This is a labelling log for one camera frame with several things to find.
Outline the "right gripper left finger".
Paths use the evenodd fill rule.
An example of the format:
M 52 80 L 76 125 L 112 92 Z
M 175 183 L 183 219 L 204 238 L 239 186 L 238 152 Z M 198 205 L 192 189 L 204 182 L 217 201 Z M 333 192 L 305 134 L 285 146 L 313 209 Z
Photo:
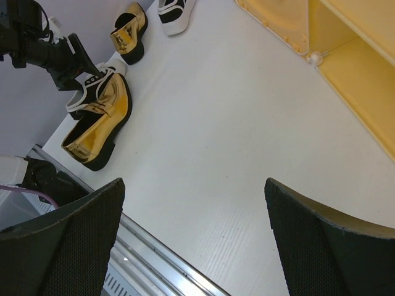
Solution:
M 117 178 L 72 203 L 1 231 L 1 295 L 100 295 L 125 184 Z

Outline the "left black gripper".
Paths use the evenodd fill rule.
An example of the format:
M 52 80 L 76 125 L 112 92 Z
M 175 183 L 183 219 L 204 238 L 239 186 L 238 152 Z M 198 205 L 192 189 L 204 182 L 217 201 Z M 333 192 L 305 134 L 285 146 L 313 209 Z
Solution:
M 59 91 L 77 90 L 77 80 L 75 79 L 77 69 L 74 68 L 77 64 L 81 68 L 81 72 L 95 76 L 100 75 L 100 71 L 93 64 L 75 33 L 68 36 L 75 52 L 72 54 L 65 41 L 55 45 L 45 41 L 49 37 L 50 31 L 47 21 L 44 24 L 48 29 L 48 34 L 44 38 L 39 38 L 26 30 L 18 32 L 19 49 L 12 53 L 14 68 L 25 68 L 27 64 L 32 64 L 45 69 Z

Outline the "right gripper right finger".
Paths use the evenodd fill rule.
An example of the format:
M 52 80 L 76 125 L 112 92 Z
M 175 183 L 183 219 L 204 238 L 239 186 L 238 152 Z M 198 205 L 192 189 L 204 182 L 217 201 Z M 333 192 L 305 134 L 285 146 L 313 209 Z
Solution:
M 290 295 L 394 295 L 394 229 L 269 178 L 265 200 Z

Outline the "white black sneaker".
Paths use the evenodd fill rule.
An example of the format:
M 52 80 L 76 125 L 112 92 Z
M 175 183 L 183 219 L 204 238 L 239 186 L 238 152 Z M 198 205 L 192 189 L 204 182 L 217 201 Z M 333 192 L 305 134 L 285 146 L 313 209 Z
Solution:
M 165 0 L 158 2 L 158 16 L 167 36 L 184 32 L 188 25 L 195 0 Z
M 126 73 L 126 64 L 119 59 L 97 64 L 96 68 L 101 76 L 89 74 L 82 84 L 82 90 L 75 91 L 66 104 L 66 110 L 74 120 L 79 120 L 83 115 L 82 109 L 98 99 L 114 73 Z

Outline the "yellow cabinet door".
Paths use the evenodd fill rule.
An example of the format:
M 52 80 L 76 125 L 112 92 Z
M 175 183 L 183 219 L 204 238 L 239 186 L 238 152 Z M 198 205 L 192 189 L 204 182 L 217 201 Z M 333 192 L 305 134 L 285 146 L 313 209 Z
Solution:
M 236 1 L 263 27 L 305 56 L 309 53 L 309 2 L 307 0 Z

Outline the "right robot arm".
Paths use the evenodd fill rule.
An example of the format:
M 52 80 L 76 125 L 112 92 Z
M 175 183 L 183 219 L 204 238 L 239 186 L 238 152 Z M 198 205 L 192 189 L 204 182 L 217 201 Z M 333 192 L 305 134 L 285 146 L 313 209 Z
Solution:
M 1 158 L 1 187 L 65 205 L 86 191 L 48 161 Z M 265 199 L 290 295 L 393 295 L 394 229 L 309 199 L 275 179 Z

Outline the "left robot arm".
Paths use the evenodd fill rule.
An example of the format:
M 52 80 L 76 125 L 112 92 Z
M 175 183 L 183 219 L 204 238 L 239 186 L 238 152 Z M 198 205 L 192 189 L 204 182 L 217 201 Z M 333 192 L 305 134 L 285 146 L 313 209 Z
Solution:
M 58 91 L 81 90 L 82 73 L 102 77 L 77 34 L 63 36 L 36 1 L 1 1 L 1 60 L 45 69 Z

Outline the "far gold loafer shoe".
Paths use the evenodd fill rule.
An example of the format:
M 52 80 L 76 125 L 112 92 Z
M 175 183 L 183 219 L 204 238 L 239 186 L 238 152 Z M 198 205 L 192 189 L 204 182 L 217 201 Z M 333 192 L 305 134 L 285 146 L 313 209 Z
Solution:
M 119 15 L 115 21 L 115 29 L 110 38 L 115 50 L 128 65 L 133 65 L 143 58 L 142 38 L 148 23 L 146 13 L 138 2 L 132 2 L 127 11 Z

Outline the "gold loafer shoe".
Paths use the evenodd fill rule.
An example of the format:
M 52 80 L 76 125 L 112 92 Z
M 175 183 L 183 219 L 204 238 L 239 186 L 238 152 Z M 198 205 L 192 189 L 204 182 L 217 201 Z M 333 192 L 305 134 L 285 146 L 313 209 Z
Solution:
M 65 137 L 61 148 L 89 170 L 103 169 L 132 108 L 132 96 L 125 77 L 120 73 L 113 74 L 99 98 L 82 109 L 82 117 Z
M 128 65 L 133 65 L 143 58 L 142 38 L 148 23 L 146 13 L 138 2 L 132 2 L 127 11 L 119 15 L 115 21 L 115 29 L 110 38 L 115 50 Z

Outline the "near gold loafer shoe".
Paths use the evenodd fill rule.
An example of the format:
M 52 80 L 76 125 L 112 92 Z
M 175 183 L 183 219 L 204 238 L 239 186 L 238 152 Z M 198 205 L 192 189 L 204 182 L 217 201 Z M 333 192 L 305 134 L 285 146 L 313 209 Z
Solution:
M 132 108 L 132 96 L 125 77 L 120 73 L 113 74 L 99 98 L 82 109 L 82 117 L 65 137 L 61 148 L 89 170 L 103 169 Z

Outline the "yellow plastic shoe cabinet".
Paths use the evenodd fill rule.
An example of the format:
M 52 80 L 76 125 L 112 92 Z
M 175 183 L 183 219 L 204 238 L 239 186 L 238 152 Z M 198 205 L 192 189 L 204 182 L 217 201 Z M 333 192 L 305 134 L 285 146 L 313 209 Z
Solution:
M 394 157 L 394 1 L 309 1 L 307 61 Z

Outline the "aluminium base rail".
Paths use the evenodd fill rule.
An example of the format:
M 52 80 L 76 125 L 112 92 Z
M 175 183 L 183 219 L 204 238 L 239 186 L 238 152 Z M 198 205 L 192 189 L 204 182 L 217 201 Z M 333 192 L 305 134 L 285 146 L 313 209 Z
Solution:
M 229 294 L 125 214 L 121 214 L 109 265 L 139 295 Z

